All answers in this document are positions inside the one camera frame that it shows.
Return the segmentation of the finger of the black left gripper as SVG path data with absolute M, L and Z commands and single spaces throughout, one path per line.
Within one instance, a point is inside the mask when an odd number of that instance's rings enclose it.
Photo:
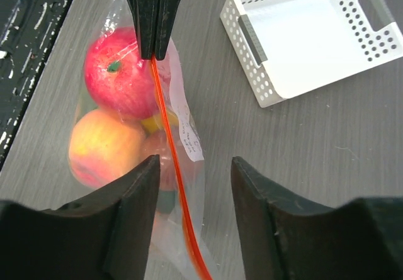
M 157 18 L 154 32 L 154 56 L 164 60 L 181 0 L 157 0 Z
M 157 0 L 127 0 L 135 27 L 139 53 L 150 60 L 154 53 Z

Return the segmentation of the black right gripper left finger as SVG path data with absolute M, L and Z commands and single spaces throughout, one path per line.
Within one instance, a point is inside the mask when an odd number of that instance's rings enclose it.
M 57 210 L 1 202 L 2 279 L 143 279 L 160 183 L 151 155 Z

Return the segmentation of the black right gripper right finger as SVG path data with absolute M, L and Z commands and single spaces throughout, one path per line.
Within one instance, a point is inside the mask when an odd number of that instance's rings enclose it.
M 231 186 L 247 279 L 401 279 L 402 198 L 331 208 L 234 157 Z

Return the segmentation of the fake red apple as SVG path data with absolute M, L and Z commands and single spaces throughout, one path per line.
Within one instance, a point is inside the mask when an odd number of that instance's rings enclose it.
M 84 80 L 89 95 L 101 108 L 135 120 L 158 111 L 149 61 L 140 58 L 132 27 L 117 28 L 91 44 Z

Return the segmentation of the clear zip top bag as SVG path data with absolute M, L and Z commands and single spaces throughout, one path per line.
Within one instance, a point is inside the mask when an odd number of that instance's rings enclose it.
M 150 155 L 159 156 L 161 170 L 150 256 L 186 279 L 219 279 L 201 238 L 204 157 L 179 53 L 169 42 L 163 60 L 142 59 L 127 0 L 108 0 L 83 60 L 69 167 L 81 184 L 98 189 Z

